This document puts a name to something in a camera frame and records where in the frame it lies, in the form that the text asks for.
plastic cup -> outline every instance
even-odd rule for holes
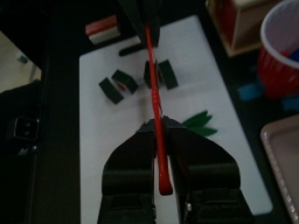
[[[299,1],[285,0],[267,13],[261,28],[258,77],[266,96],[299,94],[299,62],[286,55],[299,49]]]

red object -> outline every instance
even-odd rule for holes
[[[150,58],[150,74],[153,84],[153,106],[154,106],[154,124],[155,124],[155,135],[157,135],[157,156],[159,166],[159,191],[162,195],[170,195],[174,193],[174,188],[170,180],[169,172],[169,157],[166,153],[165,144],[165,127],[163,127],[163,111],[161,103],[161,95],[158,88],[158,80],[155,73],[155,56],[153,47],[153,38],[149,26],[146,27],[146,38],[147,38],[147,51]]]
[[[282,99],[299,94],[299,69],[281,62],[263,46],[258,57],[258,76],[269,97]]]
[[[86,33],[89,36],[98,32],[103,32],[105,30],[118,26],[118,17],[117,15],[103,18],[99,21],[89,24],[86,26]]]

blue object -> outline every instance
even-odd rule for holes
[[[289,97],[282,100],[285,111],[299,111],[299,96]]]
[[[257,99],[258,97],[263,95],[263,93],[265,93],[265,88],[261,85],[259,81],[238,88],[239,99],[243,102]]]
[[[290,60],[299,62],[299,48],[291,53],[291,55],[287,58]]]

cutting board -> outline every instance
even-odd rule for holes
[[[82,55],[79,59],[79,125],[81,125],[81,211],[82,223],[97,224],[102,199],[102,172],[114,149],[154,118],[151,92],[143,75],[146,50],[121,57],[119,51],[139,43],[138,38],[110,45]],[[273,210],[267,189],[259,174],[238,115],[221,77],[202,25],[197,17],[162,28],[158,61],[170,60],[179,87],[162,86],[163,114],[182,122],[203,110],[213,115],[210,126],[219,132],[210,137],[238,160],[242,191],[254,214]],[[115,104],[99,88],[117,70],[135,78],[139,89],[125,94]],[[179,223],[175,195],[158,192],[155,175],[157,223]]]

red handle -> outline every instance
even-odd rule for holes
[[[162,119],[162,104],[161,95],[157,82],[155,74],[155,57],[154,57],[154,47],[151,32],[149,26],[146,26],[146,38],[147,38],[147,51],[150,58],[150,74],[151,74],[151,84],[153,84],[153,106],[154,106],[154,124],[155,124],[155,134],[157,134],[157,156],[158,156],[158,166],[159,166],[159,191],[162,195],[170,195],[174,193],[174,188],[170,180],[169,172],[169,158],[166,154],[165,146],[165,127]]]

